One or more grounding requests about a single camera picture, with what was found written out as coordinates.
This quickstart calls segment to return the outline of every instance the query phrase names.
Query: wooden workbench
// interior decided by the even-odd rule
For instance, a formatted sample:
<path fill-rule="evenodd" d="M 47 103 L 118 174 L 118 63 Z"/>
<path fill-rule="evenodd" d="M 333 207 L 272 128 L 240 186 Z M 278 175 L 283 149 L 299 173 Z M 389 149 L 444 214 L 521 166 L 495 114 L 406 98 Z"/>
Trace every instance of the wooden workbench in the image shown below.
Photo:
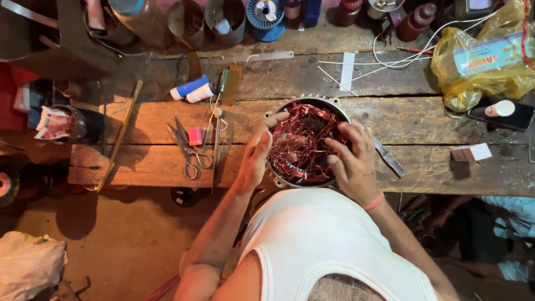
<path fill-rule="evenodd" d="M 416 62 L 404 70 L 382 70 L 353 82 L 359 97 L 339 88 L 321 70 L 318 61 L 341 62 L 342 51 L 355 51 L 355 62 L 372 62 L 369 52 L 373 33 L 356 26 L 337 28 L 325 19 L 318 27 L 298 32 L 287 29 L 274 43 L 252 43 L 229 50 L 199 52 L 203 72 L 217 82 L 225 65 L 210 65 L 209 57 L 235 56 L 293 50 L 293 59 L 239 63 L 243 67 L 239 101 L 223 107 L 228 128 L 221 133 L 217 186 L 229 187 L 236 178 L 245 144 L 268 111 L 292 96 L 340 97 L 341 107 L 351 119 L 373 128 L 374 134 L 400 161 L 408 174 L 398 180 L 376 158 L 377 179 L 383 191 L 523 195 L 535 197 L 535 164 L 528 162 L 527 135 L 509 130 L 487 132 L 486 125 L 463 118 L 453 119 L 444 112 L 440 88 L 430 62 Z M 408 44 L 421 47 L 425 37 Z M 393 38 L 381 59 L 394 61 L 407 57 L 395 46 L 407 45 Z M 69 182 L 97 184 L 108 163 L 126 110 L 116 112 L 132 92 L 136 79 L 144 81 L 123 145 L 118 154 L 111 184 L 144 186 L 210 187 L 211 170 L 201 170 L 199 179 L 188 180 L 183 173 L 184 156 L 170 139 L 165 122 L 177 116 L 183 126 L 204 127 L 208 105 L 171 101 L 169 89 L 177 78 L 176 59 L 123 58 L 119 71 L 102 81 L 102 97 L 108 103 L 106 114 L 107 149 L 101 145 L 76 145 L 72 150 Z M 321 64 L 329 74 L 340 78 L 341 65 Z M 354 77 L 379 68 L 354 67 Z M 213 154 L 214 138 L 206 149 Z M 492 158 L 478 163 L 455 162 L 450 150 L 457 145 L 489 144 Z M 273 185 L 266 173 L 261 187 Z"/>

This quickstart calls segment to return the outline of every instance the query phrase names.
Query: red wire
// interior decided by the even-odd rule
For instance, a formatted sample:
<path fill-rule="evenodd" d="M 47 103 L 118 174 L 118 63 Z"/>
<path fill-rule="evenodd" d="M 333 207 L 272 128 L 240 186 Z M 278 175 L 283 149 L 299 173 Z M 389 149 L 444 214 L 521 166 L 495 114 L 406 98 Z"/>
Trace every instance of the red wire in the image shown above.
<path fill-rule="evenodd" d="M 525 46 L 525 40 L 526 37 L 528 37 L 528 18 L 530 15 L 530 8 L 528 6 L 528 0 L 523 0 L 524 2 L 524 21 L 522 21 L 522 43 L 521 43 L 521 49 L 522 54 L 524 55 L 524 63 L 528 65 L 529 68 L 535 70 L 535 66 L 531 64 L 530 58 L 526 54 L 526 46 Z"/>

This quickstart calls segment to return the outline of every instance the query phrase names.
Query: orange wristband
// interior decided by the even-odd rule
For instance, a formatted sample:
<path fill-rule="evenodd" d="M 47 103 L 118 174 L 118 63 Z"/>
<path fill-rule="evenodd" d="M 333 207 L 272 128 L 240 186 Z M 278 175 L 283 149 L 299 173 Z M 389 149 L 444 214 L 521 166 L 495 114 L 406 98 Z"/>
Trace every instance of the orange wristband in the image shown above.
<path fill-rule="evenodd" d="M 381 194 L 379 195 L 379 197 L 377 199 L 375 199 L 375 201 L 369 203 L 368 205 L 362 207 L 362 209 L 364 209 L 365 211 L 368 211 L 370 209 L 373 209 L 375 208 L 383 199 L 385 198 L 385 194 L 381 192 Z"/>

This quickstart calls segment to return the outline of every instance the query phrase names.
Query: white plastic bag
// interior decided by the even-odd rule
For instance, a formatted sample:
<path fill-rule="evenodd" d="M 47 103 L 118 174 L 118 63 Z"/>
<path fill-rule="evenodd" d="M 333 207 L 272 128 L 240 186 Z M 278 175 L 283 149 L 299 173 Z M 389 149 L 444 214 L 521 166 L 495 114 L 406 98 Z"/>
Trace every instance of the white plastic bag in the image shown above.
<path fill-rule="evenodd" d="M 0 238 L 0 300 L 29 300 L 59 282 L 67 263 L 65 243 L 48 235 L 7 232 Z"/>

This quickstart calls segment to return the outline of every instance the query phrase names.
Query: red plastic bottle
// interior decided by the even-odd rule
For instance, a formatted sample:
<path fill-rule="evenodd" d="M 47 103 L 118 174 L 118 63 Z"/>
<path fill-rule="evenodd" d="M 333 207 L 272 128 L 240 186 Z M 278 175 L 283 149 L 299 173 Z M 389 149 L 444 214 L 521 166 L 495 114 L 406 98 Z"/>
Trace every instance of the red plastic bottle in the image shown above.
<path fill-rule="evenodd" d="M 411 11 L 396 29 L 398 39 L 403 42 L 414 41 L 422 31 L 429 27 L 437 12 L 434 3 L 426 3 Z"/>
<path fill-rule="evenodd" d="M 336 13 L 337 23 L 340 26 L 349 26 L 355 23 L 361 11 L 364 0 L 342 0 Z"/>

